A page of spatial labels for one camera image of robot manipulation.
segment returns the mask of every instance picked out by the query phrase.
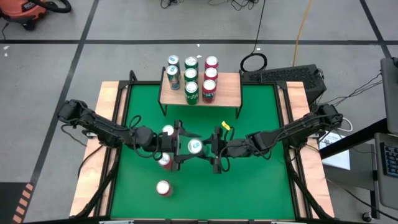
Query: gray floor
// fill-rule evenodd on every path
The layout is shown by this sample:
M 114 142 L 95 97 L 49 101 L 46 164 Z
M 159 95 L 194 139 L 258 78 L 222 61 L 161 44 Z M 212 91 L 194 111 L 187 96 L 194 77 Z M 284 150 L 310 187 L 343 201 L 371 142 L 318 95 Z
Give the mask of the gray floor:
M 71 44 L 35 44 L 35 40 L 79 40 L 91 7 L 97 0 L 70 0 L 70 14 L 48 13 L 33 32 L 17 24 L 5 30 L 8 40 L 27 40 L 23 44 L 0 44 L 0 181 L 28 182 L 44 137 L 76 54 Z M 158 0 L 99 0 L 87 35 L 88 40 L 254 40 L 262 1 L 249 11 L 235 11 L 229 4 L 208 6 L 207 0 L 185 0 L 178 6 L 161 9 Z M 398 40 L 391 27 L 398 18 L 395 0 L 367 0 L 366 3 L 384 40 Z M 294 40 L 306 0 L 268 0 L 259 38 Z M 302 32 L 303 40 L 377 40 L 360 1 L 314 0 Z M 220 60 L 220 70 L 237 72 L 241 59 L 252 44 L 85 44 L 67 99 L 77 98 L 94 108 L 102 81 L 125 80 L 133 69 L 140 80 L 158 80 L 168 55 L 180 58 L 208 55 Z M 258 45 L 268 57 L 267 68 L 292 65 L 294 45 Z M 398 46 L 389 45 L 392 55 Z M 325 73 L 328 91 L 322 101 L 348 95 L 379 73 L 384 57 L 379 45 L 300 45 L 297 65 L 315 63 Z M 255 69 L 260 61 L 248 61 Z M 369 90 L 338 107 L 357 131 L 385 117 L 382 87 Z M 58 124 L 25 221 L 67 218 L 72 203 L 76 173 L 84 148 L 64 135 Z M 347 187 L 369 201 L 362 189 Z M 336 217 L 361 221 L 369 209 L 344 191 L 329 185 Z M 398 217 L 398 211 L 383 208 Z M 391 223 L 385 217 L 375 223 Z

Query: yellow tag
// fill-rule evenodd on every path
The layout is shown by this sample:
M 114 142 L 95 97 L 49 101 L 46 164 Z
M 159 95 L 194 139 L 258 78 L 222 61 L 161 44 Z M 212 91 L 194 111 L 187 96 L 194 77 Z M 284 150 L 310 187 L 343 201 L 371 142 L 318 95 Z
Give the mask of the yellow tag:
M 221 125 L 222 125 L 225 129 L 227 129 L 228 131 L 231 129 L 231 128 L 229 127 L 229 125 L 225 123 L 225 121 L 221 122 Z

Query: wooden shelf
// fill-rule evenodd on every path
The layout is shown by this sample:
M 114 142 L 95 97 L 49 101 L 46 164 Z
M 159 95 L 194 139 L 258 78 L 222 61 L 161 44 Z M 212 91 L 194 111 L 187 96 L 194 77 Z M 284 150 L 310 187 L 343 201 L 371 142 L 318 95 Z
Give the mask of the wooden shelf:
M 163 105 L 188 105 L 185 99 L 184 71 L 181 71 L 180 89 L 172 90 L 166 71 L 163 72 L 162 86 L 159 102 Z M 239 108 L 241 100 L 241 79 L 238 73 L 219 73 L 217 80 L 216 98 L 212 103 L 205 103 L 202 100 L 202 85 L 204 73 L 199 72 L 199 102 L 192 106 L 225 106 Z

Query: green mat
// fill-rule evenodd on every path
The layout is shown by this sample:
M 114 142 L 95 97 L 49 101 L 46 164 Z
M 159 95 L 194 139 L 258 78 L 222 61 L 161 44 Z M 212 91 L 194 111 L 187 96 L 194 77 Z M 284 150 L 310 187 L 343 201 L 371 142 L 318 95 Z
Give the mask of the green mat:
M 235 138 L 279 127 L 273 86 L 243 86 L 244 104 L 238 120 L 234 108 L 201 106 L 170 105 L 164 117 L 158 92 L 157 85 L 133 86 L 127 120 L 139 114 L 139 126 L 159 132 L 180 119 L 187 131 L 202 139 L 209 138 L 222 121 L 236 128 Z M 182 137 L 181 153 L 188 153 L 188 141 Z M 230 171 L 221 175 L 213 174 L 208 161 L 197 158 L 184 162 L 180 171 L 170 172 L 124 146 L 111 218 L 294 219 L 281 144 L 276 145 L 269 161 L 261 157 L 230 161 Z M 162 179 L 174 188 L 169 198 L 155 191 Z

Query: orange vacuum cleaner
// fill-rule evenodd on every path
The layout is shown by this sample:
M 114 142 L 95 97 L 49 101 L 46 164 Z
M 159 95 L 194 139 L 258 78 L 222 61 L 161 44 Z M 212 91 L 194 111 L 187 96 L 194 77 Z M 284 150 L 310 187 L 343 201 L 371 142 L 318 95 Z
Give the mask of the orange vacuum cleaner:
M 68 0 L 61 2 L 65 7 L 58 7 L 54 2 L 44 0 L 0 0 L 0 18 L 20 23 L 25 30 L 34 30 L 35 22 L 44 17 L 47 10 L 57 13 L 71 11 Z

